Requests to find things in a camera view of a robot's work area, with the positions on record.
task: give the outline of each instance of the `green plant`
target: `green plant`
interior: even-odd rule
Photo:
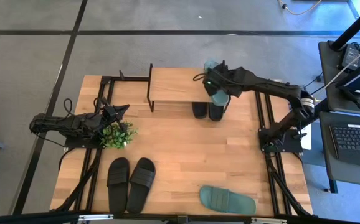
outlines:
[[[137,129],[133,129],[131,122],[123,122],[127,130],[123,132],[119,125],[111,124],[103,130],[104,137],[101,138],[101,144],[105,147],[115,147],[123,149],[127,144],[133,140],[133,136],[137,134]]]

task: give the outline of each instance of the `green slipper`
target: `green slipper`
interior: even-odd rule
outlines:
[[[255,200],[219,187],[202,186],[199,191],[202,204],[217,212],[254,215]]]

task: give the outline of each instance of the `black metal frame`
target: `black metal frame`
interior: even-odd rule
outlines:
[[[331,45],[330,47],[333,50],[338,51],[343,48],[343,46],[352,39],[358,32],[360,32],[360,17],[350,25],[350,27],[344,31]]]
[[[102,95],[100,93],[103,93],[105,85],[107,84],[107,80],[109,80],[109,91],[108,91],[108,102],[111,102],[112,95],[113,95],[113,87],[116,80],[118,81],[147,81],[150,83],[150,78],[146,77],[131,77],[126,78],[122,72],[120,71],[120,77],[102,77],[101,85],[99,89],[99,96]],[[265,121],[264,121],[264,114],[262,109],[262,102],[259,92],[255,92],[256,100],[257,100],[257,112],[259,116],[260,121],[260,128],[265,127]],[[272,111],[272,105],[270,101],[270,96],[265,95],[265,102],[267,106],[267,113],[270,123],[274,123],[274,117],[273,117],[273,111]],[[100,104],[98,102],[97,107],[95,108],[95,111],[98,111],[100,107]],[[93,202],[93,195],[94,195],[94,189],[97,183],[97,175],[98,175],[98,169],[100,165],[100,159],[101,159],[101,152],[102,148],[98,148],[96,152],[96,156],[94,157],[94,160],[90,167],[87,167],[87,164],[90,162],[88,161],[90,159],[90,154],[85,155],[85,160],[83,162],[82,170],[85,171],[84,175],[81,176],[79,184],[76,186],[76,188],[73,190],[73,192],[70,194],[70,196],[65,200],[65,202],[56,210],[51,211],[49,213],[35,213],[35,214],[27,214],[27,215],[12,215],[12,216],[3,216],[0,217],[0,223],[33,223],[33,222],[44,222],[44,223],[65,223],[65,222],[71,222],[76,223],[77,221],[81,221],[80,215],[93,215],[93,214],[101,214],[101,213],[93,213],[91,212],[92,208],[92,202]],[[280,153],[276,155],[276,161],[277,161],[277,167],[278,167],[278,174],[276,172],[272,172],[274,167],[272,163],[272,158],[270,157],[269,152],[264,153],[265,161],[267,164],[267,174],[269,179],[269,185],[270,185],[270,195],[272,198],[272,205],[273,205],[273,214],[272,217],[258,217],[258,216],[225,216],[225,215],[156,215],[156,214],[141,214],[141,215],[132,215],[132,214],[123,214],[119,217],[114,217],[112,214],[105,214],[108,218],[116,218],[116,219],[132,219],[132,220],[169,220],[171,223],[188,223],[188,222],[194,222],[194,221],[209,221],[209,222],[243,222],[243,223],[252,223],[253,221],[257,222],[259,219],[270,219],[271,221],[274,220],[286,220],[289,223],[351,223],[351,222],[342,222],[342,221],[336,221],[336,220],[326,220],[321,219],[313,215],[308,215],[306,211],[302,209],[302,211],[299,211],[296,206],[300,206],[296,199],[292,196],[292,193],[287,189],[286,183],[285,183],[285,175],[283,171],[283,164],[280,157]],[[83,188],[88,182],[89,178],[91,179],[90,183],[90,190],[88,193],[88,199],[87,199],[87,206],[86,210],[73,210],[69,211],[69,208],[74,203],[74,201],[77,201],[78,205],[81,203],[81,197],[79,198],[79,195],[82,194]],[[285,206],[285,213],[281,214],[278,208],[278,200],[277,200],[277,194],[275,189],[274,181],[277,182],[277,184],[280,186],[280,188],[283,190],[283,199],[284,199],[284,206]],[[290,198],[293,207],[296,210],[298,216],[294,216],[291,214],[291,208],[290,203],[287,200],[287,198]]]
[[[336,180],[331,180],[330,178],[328,178],[328,180],[329,180],[329,189],[326,189],[326,190],[333,194],[337,194],[338,193],[338,185],[336,184]]]
[[[273,114],[273,108],[272,108],[272,101],[270,99],[269,94],[265,94],[265,101],[266,101],[268,120],[270,122],[270,125],[272,125],[275,121],[274,121],[274,114]],[[287,182],[285,180],[284,167],[283,167],[283,164],[282,164],[282,158],[281,158],[281,153],[280,152],[275,154],[275,161],[277,163],[278,174],[280,175],[281,180],[286,185]],[[291,215],[291,205],[290,205],[288,199],[285,197],[284,192],[282,192],[282,198],[283,198],[283,201],[284,201],[285,214]]]
[[[121,70],[119,70],[119,74],[120,74],[119,77],[102,76],[101,82],[100,82],[100,89],[98,90],[98,97],[99,98],[103,97],[105,86],[107,84],[109,84],[107,101],[110,103],[112,101],[113,89],[114,89],[116,81],[148,82],[147,99],[148,99],[149,107],[151,108],[151,111],[153,111],[154,102],[152,102],[152,105],[151,105],[151,102],[150,102],[150,99],[149,99],[149,88],[151,86],[150,83],[151,83],[151,70],[152,70],[152,67],[153,67],[153,65],[151,64],[150,69],[149,69],[149,76],[148,77],[126,77],[126,76],[124,76],[124,74],[123,74],[123,72]],[[100,108],[100,102],[97,101],[97,107],[95,108],[95,113],[99,110],[99,108]],[[96,157],[98,157],[97,169],[96,169],[96,171],[93,172],[92,177],[91,177],[90,188],[89,188],[89,191],[88,191],[88,197],[87,197],[87,202],[86,202],[86,211],[91,211],[91,209],[92,209],[93,199],[94,199],[94,191],[95,191],[95,187],[96,187],[96,184],[97,184],[98,167],[100,165],[100,158],[101,158],[102,150],[103,149],[100,148],[100,147],[96,149]],[[87,170],[88,165],[90,163],[91,151],[92,151],[92,149],[86,149],[86,154],[85,154],[85,158],[84,158],[83,166],[82,166],[82,175],[80,176],[80,179],[85,177],[86,170]],[[79,211],[80,210],[80,204],[82,202],[82,195],[83,195],[83,190],[81,190],[79,192],[78,198],[75,201],[74,211]]]

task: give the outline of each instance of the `wooden table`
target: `wooden table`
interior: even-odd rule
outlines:
[[[100,80],[101,76],[85,76],[75,114],[93,111]],[[148,82],[115,82],[112,103],[131,105],[125,120],[133,122],[139,134],[125,150],[103,150],[92,211],[109,213],[106,184],[113,160],[126,157],[132,172],[138,159],[147,157],[155,163],[156,177],[144,214],[231,215],[209,210],[200,202],[201,186],[213,185],[252,197],[257,215],[273,215],[265,159],[259,151],[255,93],[232,98],[223,120],[213,122],[194,118],[190,102],[156,102],[152,113],[146,99],[147,85]],[[161,91],[154,86],[152,83],[151,97]],[[283,99],[272,97],[272,107],[276,121],[288,113]],[[75,149],[63,160],[51,209],[61,205],[78,184],[84,155],[85,149]],[[312,213],[301,162],[287,153],[282,154],[282,160],[287,186],[304,209]],[[83,191],[81,208],[85,208],[87,192],[88,186]],[[278,186],[277,194],[284,213]]]

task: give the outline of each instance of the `black slipper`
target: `black slipper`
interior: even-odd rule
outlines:
[[[129,173],[129,161],[124,157],[115,159],[108,170],[108,201],[110,212],[114,215],[120,215],[126,210]]]
[[[204,119],[207,114],[207,103],[205,102],[192,102],[192,112],[195,118]]]
[[[130,194],[127,211],[131,214],[140,214],[147,201],[148,192],[155,178],[153,161],[141,158],[130,177]]]
[[[213,121],[220,121],[223,118],[224,106],[216,106],[209,103],[209,118]]]

